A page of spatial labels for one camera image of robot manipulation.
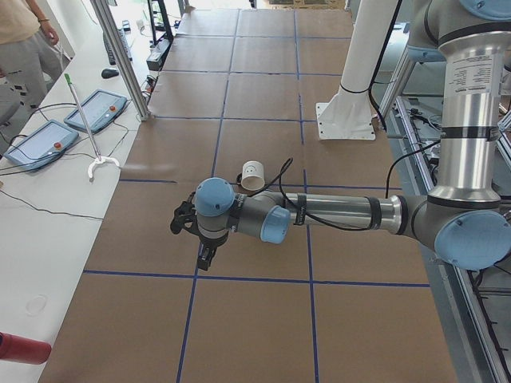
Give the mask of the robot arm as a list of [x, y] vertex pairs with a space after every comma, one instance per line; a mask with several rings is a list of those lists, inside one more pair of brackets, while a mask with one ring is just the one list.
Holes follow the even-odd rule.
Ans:
[[425, 196], [344, 197], [262, 191], [236, 193], [221, 178], [190, 196], [191, 232], [207, 270], [230, 232], [281, 243], [291, 225], [314, 221], [344, 231], [386, 230], [416, 239], [443, 261], [480, 270], [510, 251], [510, 225], [493, 190], [493, 158], [504, 53], [510, 45], [507, 1], [418, 1], [410, 48], [446, 59], [438, 181]]

